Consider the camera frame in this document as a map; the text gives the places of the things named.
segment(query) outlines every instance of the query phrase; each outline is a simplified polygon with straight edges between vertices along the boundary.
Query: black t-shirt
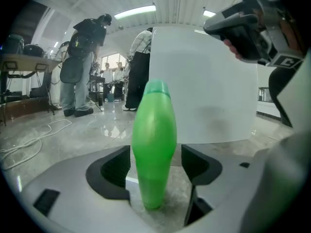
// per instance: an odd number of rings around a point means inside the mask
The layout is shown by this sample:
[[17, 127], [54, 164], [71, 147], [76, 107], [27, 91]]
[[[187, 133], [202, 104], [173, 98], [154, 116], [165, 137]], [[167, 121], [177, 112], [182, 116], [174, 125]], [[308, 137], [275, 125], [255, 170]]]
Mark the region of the black t-shirt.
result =
[[104, 45], [106, 28], [95, 19], [85, 19], [73, 27], [78, 33], [85, 33], [91, 36], [94, 47]]

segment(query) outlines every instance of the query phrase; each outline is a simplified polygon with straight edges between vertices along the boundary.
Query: green bottle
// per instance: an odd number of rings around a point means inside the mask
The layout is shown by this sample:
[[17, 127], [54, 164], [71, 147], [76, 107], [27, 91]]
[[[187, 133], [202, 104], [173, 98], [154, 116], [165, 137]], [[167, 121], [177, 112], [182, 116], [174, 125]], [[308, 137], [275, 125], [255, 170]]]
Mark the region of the green bottle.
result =
[[144, 206], [160, 207], [177, 142], [169, 89], [163, 81], [146, 85], [134, 127], [132, 147]]

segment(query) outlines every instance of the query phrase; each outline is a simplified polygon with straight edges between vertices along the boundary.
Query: white cable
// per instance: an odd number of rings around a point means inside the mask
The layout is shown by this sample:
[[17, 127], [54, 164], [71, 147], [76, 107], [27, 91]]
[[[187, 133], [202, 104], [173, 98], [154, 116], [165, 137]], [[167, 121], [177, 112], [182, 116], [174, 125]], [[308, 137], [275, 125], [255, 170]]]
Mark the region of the white cable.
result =
[[[52, 134], [48, 134], [48, 133], [50, 133], [50, 132], [52, 131], [52, 128], [51, 128], [50, 125], [53, 124], [53, 123], [56, 123], [56, 122], [61, 122], [61, 121], [67, 121], [67, 122], [69, 122], [69, 124], [67, 124], [66, 126], [64, 126], [63, 128], [59, 129], [58, 131], [56, 131], [56, 132], [54, 132], [54, 133], [52, 133]], [[71, 125], [71, 124], [72, 124], [72, 122], [70, 122], [70, 121], [67, 120], [67, 119], [58, 120], [58, 121], [55, 121], [55, 122], [50, 122], [50, 123], [47, 125], [47, 126], [50, 128], [50, 130], [49, 130], [48, 132], [46, 132], [46, 133], [43, 133], [41, 136], [39, 136], [39, 137], [37, 137], [37, 138], [33, 138], [33, 139], [29, 140], [28, 142], [24, 143], [23, 145], [20, 145], [20, 146], [11, 148], [11, 149], [9, 149], [9, 150], [1, 149], [1, 150], [0, 150], [0, 153], [5, 153], [5, 155], [4, 155], [4, 156], [2, 157], [2, 159], [0, 160], [0, 163], [2, 164], [2, 162], [4, 161], [4, 159], [6, 159], [10, 154], [16, 152], [17, 150], [19, 150], [19, 149], [21, 149], [21, 148], [28, 147], [28, 146], [32, 145], [33, 143], [35, 143], [35, 142], [37, 142], [37, 141], [39, 141], [40, 144], [41, 144], [39, 150], [38, 150], [36, 153], [34, 153], [33, 155], [29, 156], [28, 158], [26, 158], [26, 159], [24, 159], [24, 160], [21, 160], [21, 161], [15, 163], [15, 164], [13, 164], [13, 165], [11, 165], [11, 166], [8, 166], [8, 167], [3, 167], [3, 166], [2, 166], [2, 169], [5, 170], [5, 171], [7, 171], [7, 170], [9, 170], [9, 169], [11, 169], [11, 168], [14, 168], [14, 167], [16, 167], [16, 166], [18, 166], [18, 165], [20, 165], [20, 164], [22, 164], [22, 163], [24, 163], [24, 162], [26, 162], [26, 161], [32, 159], [32, 158], [34, 158], [34, 157], [41, 151], [41, 149], [42, 149], [42, 141], [41, 141], [42, 138], [47, 137], [47, 136], [55, 135], [55, 134], [59, 133], [61, 130], [63, 130], [64, 128], [68, 127], [68, 126]]]

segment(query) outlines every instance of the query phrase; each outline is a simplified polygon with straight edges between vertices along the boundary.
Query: black sleeve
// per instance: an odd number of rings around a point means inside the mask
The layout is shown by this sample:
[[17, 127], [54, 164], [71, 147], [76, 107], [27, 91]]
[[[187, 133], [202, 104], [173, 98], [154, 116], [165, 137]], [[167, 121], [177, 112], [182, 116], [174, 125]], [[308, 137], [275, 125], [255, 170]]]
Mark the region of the black sleeve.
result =
[[82, 28], [82, 26], [84, 25], [84, 23], [85, 23], [85, 19], [82, 22], [79, 22], [77, 25], [74, 25], [73, 28], [76, 31], [79, 31]]
[[96, 39], [97, 43], [102, 47], [104, 45], [104, 40], [106, 37], [106, 29], [100, 28], [100, 30], [97, 31]]

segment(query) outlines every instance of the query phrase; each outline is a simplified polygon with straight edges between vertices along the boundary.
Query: gray jeans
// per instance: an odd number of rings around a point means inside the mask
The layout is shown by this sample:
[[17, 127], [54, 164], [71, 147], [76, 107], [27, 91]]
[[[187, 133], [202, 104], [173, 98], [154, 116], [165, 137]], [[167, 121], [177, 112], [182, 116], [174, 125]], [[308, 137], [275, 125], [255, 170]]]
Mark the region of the gray jeans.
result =
[[94, 59], [94, 53], [90, 53], [83, 61], [83, 72], [81, 80], [76, 83], [61, 83], [60, 104], [65, 110], [75, 109], [76, 111], [87, 111], [90, 107], [86, 103], [88, 95], [87, 83], [89, 80], [89, 71]]

